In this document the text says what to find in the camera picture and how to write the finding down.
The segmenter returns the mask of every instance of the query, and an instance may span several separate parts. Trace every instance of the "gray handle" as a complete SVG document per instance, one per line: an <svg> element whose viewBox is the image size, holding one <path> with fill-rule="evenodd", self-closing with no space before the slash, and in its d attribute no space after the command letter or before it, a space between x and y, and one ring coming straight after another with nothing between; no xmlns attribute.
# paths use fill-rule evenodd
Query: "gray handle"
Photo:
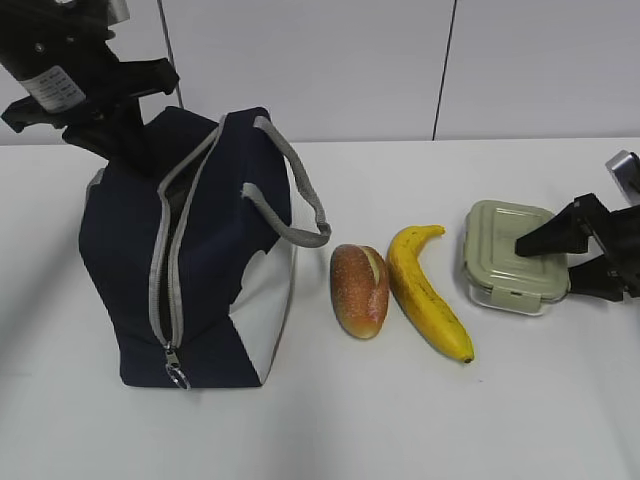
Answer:
<svg viewBox="0 0 640 480"><path fill-rule="evenodd" d="M280 152L282 152L289 162L298 192L300 192L302 198L311 205L316 213L316 225L318 226L320 233L300 230L286 225L280 217L278 217L278 214L273 210L273 208L271 208L266 198L264 198L260 188L253 183L244 184L242 188L242 197L251 200L267 223L285 240L304 248L323 247L331 238L331 225L327 223L322 202L311 185L309 175L307 175L300 157L289 142L287 142L280 132L278 132L276 127L273 126L269 119L265 117L257 117L253 126L266 133L273 144L278 148L278 150L280 150Z"/></svg>

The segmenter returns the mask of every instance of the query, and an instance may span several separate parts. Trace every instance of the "navy blue lunch bag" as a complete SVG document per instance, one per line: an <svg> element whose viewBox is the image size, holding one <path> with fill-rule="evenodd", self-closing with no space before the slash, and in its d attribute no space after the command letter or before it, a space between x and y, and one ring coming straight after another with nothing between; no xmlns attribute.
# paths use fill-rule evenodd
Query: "navy blue lunch bag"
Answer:
<svg viewBox="0 0 640 480"><path fill-rule="evenodd" d="M294 248L331 236L322 204L264 109L217 124L169 108L145 133L158 173L101 170L80 232L120 376L137 387L261 386L284 324ZM319 233L291 227L285 158Z"/></svg>

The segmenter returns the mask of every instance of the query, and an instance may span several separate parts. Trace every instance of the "plastic container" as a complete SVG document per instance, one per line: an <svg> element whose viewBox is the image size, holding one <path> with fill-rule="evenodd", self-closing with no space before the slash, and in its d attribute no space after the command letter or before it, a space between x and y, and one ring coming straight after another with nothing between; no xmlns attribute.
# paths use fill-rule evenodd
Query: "plastic container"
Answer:
<svg viewBox="0 0 640 480"><path fill-rule="evenodd" d="M565 254L523 258L516 240L553 218L547 210L484 200L467 216L464 269L471 300L485 307L542 315L569 291Z"/></svg>

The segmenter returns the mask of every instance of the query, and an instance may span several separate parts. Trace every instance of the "bread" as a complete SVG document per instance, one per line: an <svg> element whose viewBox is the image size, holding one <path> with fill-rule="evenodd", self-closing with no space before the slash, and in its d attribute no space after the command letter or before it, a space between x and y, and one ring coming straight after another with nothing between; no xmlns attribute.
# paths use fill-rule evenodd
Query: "bread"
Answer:
<svg viewBox="0 0 640 480"><path fill-rule="evenodd" d="M331 301L342 327L367 340L380 332L389 306L389 274L371 247L341 245L331 257Z"/></svg>

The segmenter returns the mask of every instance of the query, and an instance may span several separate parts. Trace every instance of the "banana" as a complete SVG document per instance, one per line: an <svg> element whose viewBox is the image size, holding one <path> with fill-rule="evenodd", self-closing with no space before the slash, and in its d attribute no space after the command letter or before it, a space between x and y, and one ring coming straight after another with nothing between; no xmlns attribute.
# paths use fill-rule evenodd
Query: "banana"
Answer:
<svg viewBox="0 0 640 480"><path fill-rule="evenodd" d="M391 291L418 331L444 355L464 363L474 359L466 330L425 277L418 256L427 241L439 237L439 225L408 227L391 242L388 253Z"/></svg>

